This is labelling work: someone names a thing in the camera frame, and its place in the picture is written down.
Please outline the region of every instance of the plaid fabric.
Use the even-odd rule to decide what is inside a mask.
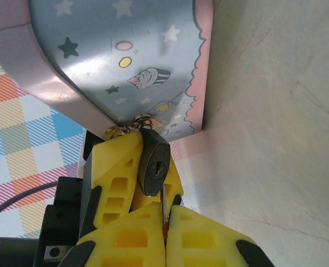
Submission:
[[[83,128],[0,76],[0,204],[32,187],[76,176]],[[55,188],[0,214],[0,236],[39,236]]]

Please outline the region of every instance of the star print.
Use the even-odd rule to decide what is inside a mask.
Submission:
[[[113,3],[112,6],[116,8],[116,18],[122,16],[132,17],[132,12],[130,7],[132,6],[132,1],[130,0],[119,0],[118,3]]]
[[[115,102],[116,102],[116,104],[122,104],[122,103],[125,103],[127,101],[127,98],[120,98],[120,99],[117,99],[117,100],[115,100]]]
[[[147,97],[146,99],[141,100],[141,103],[142,103],[142,105],[143,105],[143,104],[146,104],[146,103],[150,103],[151,100],[152,100],[152,98],[148,98],[148,97]]]
[[[75,48],[77,47],[77,43],[72,43],[69,37],[65,38],[65,43],[58,46],[60,50],[64,53],[64,58],[68,58],[69,56],[78,57],[79,54],[76,52]]]
[[[111,93],[118,93],[119,92],[119,90],[117,90],[117,89],[119,89],[119,87],[116,87],[116,86],[111,86],[109,89],[106,89],[105,91],[108,93],[108,94],[111,94]]]
[[[179,29],[175,29],[174,25],[170,26],[169,30],[167,30],[166,32],[162,32],[161,35],[164,36],[164,43],[167,43],[167,41],[172,40],[172,41],[176,41],[177,37],[176,35],[180,32]]]
[[[61,3],[56,4],[55,8],[57,9],[57,17],[63,14],[71,15],[71,6],[74,4],[74,1],[62,0]]]

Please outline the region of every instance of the white star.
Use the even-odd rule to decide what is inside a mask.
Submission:
[[[56,4],[55,8],[57,9],[57,17],[63,14],[71,15],[71,6],[74,4],[72,0],[62,0],[61,3]]]
[[[117,100],[115,100],[115,102],[116,102],[116,104],[122,104],[122,103],[125,103],[127,101],[127,98],[120,98],[120,99],[117,99]]]
[[[175,29],[174,25],[170,26],[169,30],[166,32],[162,32],[162,35],[164,36],[164,43],[167,43],[167,41],[172,40],[176,41],[176,35],[180,32],[179,29]]]
[[[118,3],[113,3],[112,6],[116,8],[116,18],[120,18],[124,15],[132,17],[132,12],[130,7],[132,6],[132,1],[130,0],[119,0]]]
[[[143,104],[146,104],[146,103],[150,103],[152,101],[152,98],[146,98],[146,99],[143,99],[143,100],[141,100],[141,103],[142,103],[142,105]]]

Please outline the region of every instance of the cupcake illustration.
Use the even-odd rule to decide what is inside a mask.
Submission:
[[[145,89],[161,85],[165,83],[169,77],[170,71],[160,70],[158,68],[148,68],[128,79],[128,82],[132,83],[138,89]]]

